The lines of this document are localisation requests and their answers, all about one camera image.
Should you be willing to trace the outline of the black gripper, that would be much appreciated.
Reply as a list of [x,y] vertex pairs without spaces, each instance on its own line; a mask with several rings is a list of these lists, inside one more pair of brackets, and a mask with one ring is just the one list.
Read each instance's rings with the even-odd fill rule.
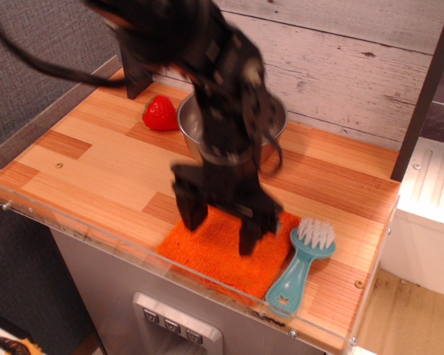
[[252,254],[261,234],[276,233],[282,207],[261,187],[257,156],[230,164],[204,159],[201,165],[175,163],[173,189],[180,217],[195,231],[208,216],[208,207],[242,220],[239,253]]

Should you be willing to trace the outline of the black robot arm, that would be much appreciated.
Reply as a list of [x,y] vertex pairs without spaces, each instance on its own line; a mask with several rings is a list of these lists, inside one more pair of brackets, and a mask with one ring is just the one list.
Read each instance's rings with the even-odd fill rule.
[[189,77],[202,114],[202,163],[175,164],[174,191],[185,226],[197,229],[213,206],[238,217],[239,253],[279,224],[281,205],[259,182],[262,144],[285,115],[267,90],[258,48],[212,1],[89,1],[147,70]]

